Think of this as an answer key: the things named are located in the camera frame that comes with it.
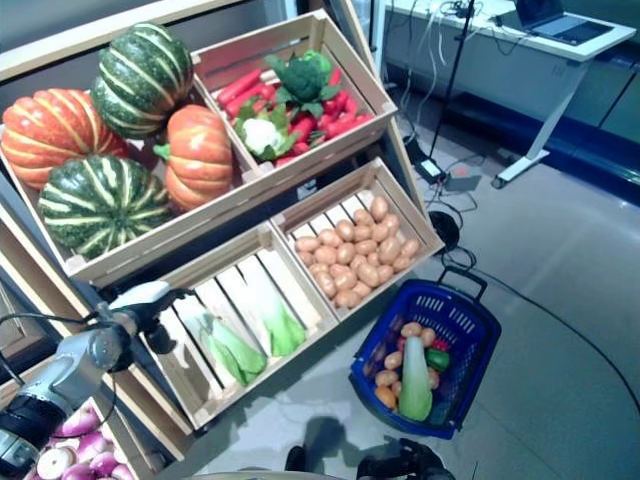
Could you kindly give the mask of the dark left robot hand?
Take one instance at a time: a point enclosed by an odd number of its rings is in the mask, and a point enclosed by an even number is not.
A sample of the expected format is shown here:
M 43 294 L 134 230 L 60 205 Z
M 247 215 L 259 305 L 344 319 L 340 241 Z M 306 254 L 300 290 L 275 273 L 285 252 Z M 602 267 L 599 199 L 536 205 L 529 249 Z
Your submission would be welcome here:
M 163 287 L 151 296 L 150 301 L 144 304 L 140 330 L 153 352 L 165 355 L 176 346 L 176 341 L 170 338 L 166 327 L 160 322 L 160 314 L 168 309 L 175 300 L 184 300 L 188 296 L 194 295 L 193 289 Z

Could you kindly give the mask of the dark right robot hand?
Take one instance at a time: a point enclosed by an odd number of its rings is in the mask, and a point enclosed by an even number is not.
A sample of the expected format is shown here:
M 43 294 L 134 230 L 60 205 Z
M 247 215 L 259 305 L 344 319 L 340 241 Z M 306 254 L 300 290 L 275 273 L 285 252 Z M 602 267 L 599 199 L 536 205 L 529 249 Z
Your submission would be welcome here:
M 396 457 L 363 459 L 357 468 L 357 479 L 450 479 L 455 476 L 430 447 L 401 438 Z

